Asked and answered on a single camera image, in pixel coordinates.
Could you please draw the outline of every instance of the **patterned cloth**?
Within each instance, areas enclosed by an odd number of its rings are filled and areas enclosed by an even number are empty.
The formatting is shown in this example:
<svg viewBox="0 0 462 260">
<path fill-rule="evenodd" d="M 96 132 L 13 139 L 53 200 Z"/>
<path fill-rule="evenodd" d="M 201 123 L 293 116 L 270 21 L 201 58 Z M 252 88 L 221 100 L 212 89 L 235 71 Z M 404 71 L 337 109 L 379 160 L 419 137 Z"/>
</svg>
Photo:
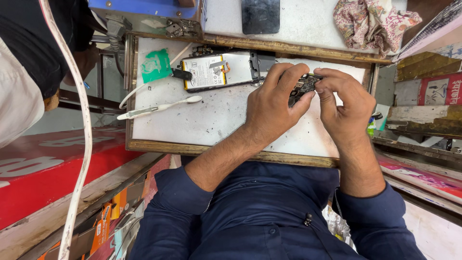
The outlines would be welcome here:
<svg viewBox="0 0 462 260">
<path fill-rule="evenodd" d="M 378 48 L 382 58 L 396 52 L 404 31 L 422 21 L 416 12 L 397 11 L 391 0 L 340 0 L 334 19 L 347 47 Z"/>
</svg>

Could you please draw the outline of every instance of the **finger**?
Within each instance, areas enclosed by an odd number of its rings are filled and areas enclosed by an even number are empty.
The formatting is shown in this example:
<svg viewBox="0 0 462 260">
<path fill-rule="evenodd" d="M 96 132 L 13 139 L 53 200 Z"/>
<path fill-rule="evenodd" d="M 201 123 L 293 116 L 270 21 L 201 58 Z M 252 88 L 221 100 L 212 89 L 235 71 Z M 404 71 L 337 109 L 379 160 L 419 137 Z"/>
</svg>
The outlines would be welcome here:
<svg viewBox="0 0 462 260">
<path fill-rule="evenodd" d="M 333 118 L 337 113 L 337 101 L 335 101 L 334 93 L 328 88 L 317 93 L 321 104 L 321 118 L 327 120 Z"/>
<path fill-rule="evenodd" d="M 305 93 L 292 108 L 289 109 L 290 114 L 295 116 L 297 120 L 299 120 L 310 108 L 311 101 L 313 97 L 316 95 L 314 91 L 310 91 Z"/>
<path fill-rule="evenodd" d="M 358 90 L 355 87 L 348 87 L 352 84 L 343 84 L 345 80 L 338 78 L 325 78 L 316 82 L 315 89 L 318 94 L 325 90 L 337 92 L 344 105 L 350 105 L 356 102 L 359 97 Z"/>
<path fill-rule="evenodd" d="M 284 75 L 282 75 L 276 89 L 286 93 L 287 98 L 289 98 L 289 93 L 293 90 L 293 87 L 296 85 L 300 77 L 308 74 L 309 72 L 310 68 L 304 63 L 299 63 L 290 67 L 284 72 Z"/>
<path fill-rule="evenodd" d="M 279 82 L 281 74 L 290 67 L 293 67 L 292 63 L 276 63 L 272 65 L 268 71 L 268 75 L 265 78 L 265 84 L 263 84 L 262 88 L 274 89 Z"/>
<path fill-rule="evenodd" d="M 351 77 L 350 74 L 331 68 L 316 68 L 313 72 L 323 76 L 324 78 L 338 78 L 346 80 Z"/>
</svg>

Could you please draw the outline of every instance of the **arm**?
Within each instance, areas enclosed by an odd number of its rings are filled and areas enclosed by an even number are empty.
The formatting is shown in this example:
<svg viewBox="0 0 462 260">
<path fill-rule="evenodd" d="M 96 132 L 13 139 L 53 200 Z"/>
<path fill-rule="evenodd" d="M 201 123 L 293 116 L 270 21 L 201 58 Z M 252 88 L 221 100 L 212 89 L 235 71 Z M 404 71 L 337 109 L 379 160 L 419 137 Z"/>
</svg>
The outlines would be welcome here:
<svg viewBox="0 0 462 260">
<path fill-rule="evenodd" d="M 155 175 L 158 193 L 145 210 L 130 259 L 189 257 L 195 221 L 207 210 L 220 182 L 293 127 L 310 107 L 314 92 L 288 107 L 293 86 L 308 72 L 305 64 L 273 65 L 263 86 L 249 95 L 247 118 L 242 126 L 184 168 Z"/>
<path fill-rule="evenodd" d="M 406 207 L 388 185 L 366 133 L 375 99 L 352 76 L 333 69 L 315 69 L 321 120 L 340 154 L 340 188 L 333 209 L 350 226 L 358 253 L 370 260 L 425 259 L 406 228 Z M 337 106 L 337 92 L 343 106 Z"/>
</svg>

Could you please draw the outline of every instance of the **smartphone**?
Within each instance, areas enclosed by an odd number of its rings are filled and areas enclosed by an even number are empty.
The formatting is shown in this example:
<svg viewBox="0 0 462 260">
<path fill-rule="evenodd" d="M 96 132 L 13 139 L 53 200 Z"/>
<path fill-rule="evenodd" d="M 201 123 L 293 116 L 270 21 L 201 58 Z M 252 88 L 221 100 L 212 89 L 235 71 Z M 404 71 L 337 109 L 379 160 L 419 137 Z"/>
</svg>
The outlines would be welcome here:
<svg viewBox="0 0 462 260">
<path fill-rule="evenodd" d="M 279 32 L 280 0 L 242 0 L 242 32 L 273 34 Z"/>
</svg>

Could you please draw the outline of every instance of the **hand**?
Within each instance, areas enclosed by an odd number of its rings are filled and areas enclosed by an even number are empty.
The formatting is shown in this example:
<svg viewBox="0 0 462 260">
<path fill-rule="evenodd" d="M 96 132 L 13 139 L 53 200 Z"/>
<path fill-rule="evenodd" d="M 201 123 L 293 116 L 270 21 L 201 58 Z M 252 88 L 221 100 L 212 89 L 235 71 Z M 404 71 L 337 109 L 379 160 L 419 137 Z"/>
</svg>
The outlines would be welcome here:
<svg viewBox="0 0 462 260">
<path fill-rule="evenodd" d="M 309 109 L 315 92 L 303 95 L 292 108 L 288 106 L 289 95 L 300 77 L 309 72 L 310 68 L 303 63 L 273 65 L 265 83 L 249 95 L 247 119 L 238 131 L 243 130 L 261 150 L 296 125 Z"/>
<path fill-rule="evenodd" d="M 79 68 L 80 75 L 82 79 L 85 80 L 99 59 L 99 49 L 96 47 L 96 43 L 92 43 L 88 45 L 88 49 L 84 51 L 75 51 L 73 56 Z M 63 82 L 68 86 L 75 86 L 74 77 L 70 70 L 66 73 L 66 76 L 64 76 Z"/>
<path fill-rule="evenodd" d="M 324 77 L 315 88 L 321 101 L 321 121 L 340 152 L 355 144 L 369 142 L 367 123 L 375 106 L 373 98 L 352 76 L 329 68 L 316 68 L 315 74 Z M 334 92 L 343 105 L 337 106 Z"/>
</svg>

